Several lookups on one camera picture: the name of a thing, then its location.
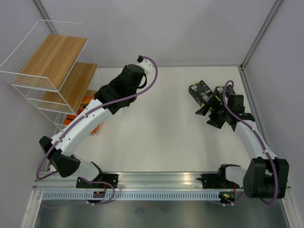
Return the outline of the orange Gillette Fusion5 razor box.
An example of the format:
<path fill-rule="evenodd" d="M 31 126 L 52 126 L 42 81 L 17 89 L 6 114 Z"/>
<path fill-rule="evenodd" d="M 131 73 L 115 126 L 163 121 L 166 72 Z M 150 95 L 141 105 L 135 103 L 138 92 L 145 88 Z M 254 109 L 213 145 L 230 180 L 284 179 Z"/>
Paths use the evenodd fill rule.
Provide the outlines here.
<path fill-rule="evenodd" d="M 93 98 L 93 96 L 84 96 L 78 109 L 78 113 L 81 113 L 83 110 L 85 110 Z"/>

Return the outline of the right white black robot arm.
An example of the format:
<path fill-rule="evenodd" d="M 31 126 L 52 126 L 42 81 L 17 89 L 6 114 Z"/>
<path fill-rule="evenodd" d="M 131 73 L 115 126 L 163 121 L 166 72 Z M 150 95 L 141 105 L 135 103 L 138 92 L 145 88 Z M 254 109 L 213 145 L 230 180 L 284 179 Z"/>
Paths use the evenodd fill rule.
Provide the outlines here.
<path fill-rule="evenodd" d="M 222 164 L 217 175 L 219 186 L 227 188 L 232 183 L 237 184 L 249 198 L 274 201 L 285 197 L 289 163 L 278 158 L 267 146 L 254 117 L 245 111 L 243 95 L 229 94 L 223 101 L 212 97 L 196 114 L 208 115 L 207 124 L 218 129 L 227 123 L 240 138 L 251 159 L 247 169 Z"/>

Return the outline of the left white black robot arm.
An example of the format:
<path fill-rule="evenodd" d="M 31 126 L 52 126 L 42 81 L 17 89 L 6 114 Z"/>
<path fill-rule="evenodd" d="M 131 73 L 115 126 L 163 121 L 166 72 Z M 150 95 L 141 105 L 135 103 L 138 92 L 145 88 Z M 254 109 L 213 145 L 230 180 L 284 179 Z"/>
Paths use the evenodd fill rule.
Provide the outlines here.
<path fill-rule="evenodd" d="M 93 162 L 74 155 L 79 144 L 102 122 L 129 107 L 136 98 L 150 89 L 147 75 L 156 68 L 148 59 L 138 64 L 125 65 L 121 73 L 102 86 L 84 110 L 72 122 L 52 137 L 43 136 L 39 144 L 62 178 L 77 176 L 87 180 L 93 188 L 104 182 L 103 173 Z"/>

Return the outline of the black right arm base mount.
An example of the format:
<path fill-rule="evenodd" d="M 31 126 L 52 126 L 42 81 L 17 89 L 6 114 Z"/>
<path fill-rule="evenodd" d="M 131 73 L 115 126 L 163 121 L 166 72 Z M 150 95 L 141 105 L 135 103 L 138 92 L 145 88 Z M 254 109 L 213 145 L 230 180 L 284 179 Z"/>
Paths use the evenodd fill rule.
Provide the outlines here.
<path fill-rule="evenodd" d="M 203 189 L 241 189 L 242 187 L 234 182 L 220 177 L 217 173 L 203 173 L 196 180 L 200 181 Z"/>

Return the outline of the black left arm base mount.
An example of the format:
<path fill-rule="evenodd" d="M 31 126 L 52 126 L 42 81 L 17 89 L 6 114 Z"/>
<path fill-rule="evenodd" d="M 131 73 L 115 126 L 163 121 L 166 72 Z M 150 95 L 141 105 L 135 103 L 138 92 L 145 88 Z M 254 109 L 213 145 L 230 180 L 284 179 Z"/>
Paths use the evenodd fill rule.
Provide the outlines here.
<path fill-rule="evenodd" d="M 103 173 L 99 174 L 94 180 L 86 181 L 83 178 L 78 177 L 76 182 L 76 188 L 78 189 L 110 189 L 111 186 L 115 189 L 119 175 L 116 173 Z"/>

